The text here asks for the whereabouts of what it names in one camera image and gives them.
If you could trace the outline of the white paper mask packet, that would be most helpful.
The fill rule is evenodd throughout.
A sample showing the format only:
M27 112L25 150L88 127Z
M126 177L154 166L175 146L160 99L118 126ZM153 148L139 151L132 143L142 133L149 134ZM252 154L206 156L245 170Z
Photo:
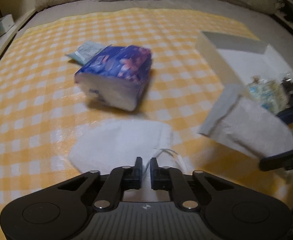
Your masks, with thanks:
M226 85L198 134L252 158L293 150L292 129L241 92L240 85Z

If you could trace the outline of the white face mask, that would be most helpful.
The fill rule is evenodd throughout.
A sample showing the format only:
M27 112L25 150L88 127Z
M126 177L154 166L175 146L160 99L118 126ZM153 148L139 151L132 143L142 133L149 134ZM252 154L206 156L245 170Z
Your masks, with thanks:
M151 158L162 166L189 170L172 149L173 131L163 122L150 120L119 120L103 122L87 130L71 148L69 161L80 172L99 170L102 174L115 167L134 165L142 158L142 173L146 174Z

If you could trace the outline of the patterned light blue pouch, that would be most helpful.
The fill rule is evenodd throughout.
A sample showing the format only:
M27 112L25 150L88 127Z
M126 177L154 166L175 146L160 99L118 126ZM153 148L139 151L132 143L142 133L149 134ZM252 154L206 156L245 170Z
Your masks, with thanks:
M251 97L262 107L270 112L274 112L274 94L269 85L264 80L260 80L260 76L253 76L252 82L247 84L247 90Z

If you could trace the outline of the white shallow cardboard box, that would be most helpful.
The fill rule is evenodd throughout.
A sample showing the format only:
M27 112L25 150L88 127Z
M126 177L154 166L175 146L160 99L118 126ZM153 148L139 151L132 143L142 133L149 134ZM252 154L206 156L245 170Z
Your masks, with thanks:
M211 66L224 87L231 84L240 85L241 95L253 101L255 100L246 87L252 82L253 76L260 76L260 80L267 84L276 80L282 87L285 81L293 82L293 69L270 44L263 41L201 31L195 48Z

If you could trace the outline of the blue floral tissue pack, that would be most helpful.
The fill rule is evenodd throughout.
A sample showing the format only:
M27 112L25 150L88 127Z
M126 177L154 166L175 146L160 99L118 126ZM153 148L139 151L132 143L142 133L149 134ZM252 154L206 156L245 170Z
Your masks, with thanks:
M90 100L132 112L149 83L151 65L149 48L108 46L74 74L74 82Z

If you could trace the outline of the fluffy beige bolster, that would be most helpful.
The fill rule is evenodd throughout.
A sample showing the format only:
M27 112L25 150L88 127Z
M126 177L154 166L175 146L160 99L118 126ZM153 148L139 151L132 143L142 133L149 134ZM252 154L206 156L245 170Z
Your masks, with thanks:
M246 7L264 14L275 14L284 4L282 0L243 0Z

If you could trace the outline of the yellow checkered cloth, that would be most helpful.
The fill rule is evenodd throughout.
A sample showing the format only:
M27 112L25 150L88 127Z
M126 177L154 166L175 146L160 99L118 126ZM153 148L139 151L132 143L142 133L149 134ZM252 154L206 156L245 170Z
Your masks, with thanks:
M67 160L87 129L130 113L89 106L67 53L83 42L152 51L152 79L135 113L173 130L173 148L193 169L272 195L293 207L292 182L198 134L222 84L195 50L200 31L254 38L245 25L194 10L126 9L65 17L28 29L0 61L0 212L11 200L78 174ZM0 239L4 235L0 229Z

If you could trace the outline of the light blue wet wipe packet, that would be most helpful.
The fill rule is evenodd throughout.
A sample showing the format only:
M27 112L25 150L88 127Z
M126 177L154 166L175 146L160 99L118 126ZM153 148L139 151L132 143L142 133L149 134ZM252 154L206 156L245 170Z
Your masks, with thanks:
M107 46L97 42L86 41L76 51L66 54L66 56L79 65L83 66L106 47Z

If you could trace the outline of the tissue box on shelf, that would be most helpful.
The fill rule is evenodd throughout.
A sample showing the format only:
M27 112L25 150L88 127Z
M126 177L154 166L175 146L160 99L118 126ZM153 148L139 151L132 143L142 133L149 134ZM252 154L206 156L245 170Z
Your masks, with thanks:
M14 27L14 25L15 22L12 14L0 18L0 37L7 33L12 27Z

